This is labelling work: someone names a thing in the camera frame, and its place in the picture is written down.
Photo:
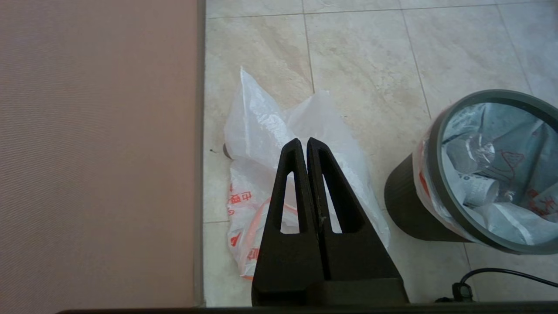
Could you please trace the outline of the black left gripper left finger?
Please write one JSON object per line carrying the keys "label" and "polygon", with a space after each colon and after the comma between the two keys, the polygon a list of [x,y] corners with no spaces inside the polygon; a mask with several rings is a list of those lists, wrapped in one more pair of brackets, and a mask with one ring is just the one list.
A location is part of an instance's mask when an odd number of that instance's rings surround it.
{"label": "black left gripper left finger", "polygon": [[403,305],[403,278],[327,280],[307,170],[307,147],[280,155],[252,282],[253,305]]}

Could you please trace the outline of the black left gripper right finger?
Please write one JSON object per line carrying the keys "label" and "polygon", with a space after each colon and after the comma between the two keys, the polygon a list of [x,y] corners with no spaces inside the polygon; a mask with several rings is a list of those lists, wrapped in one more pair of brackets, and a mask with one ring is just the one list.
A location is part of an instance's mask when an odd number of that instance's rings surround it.
{"label": "black left gripper right finger", "polygon": [[327,280],[402,277],[329,147],[307,143],[307,170]]}

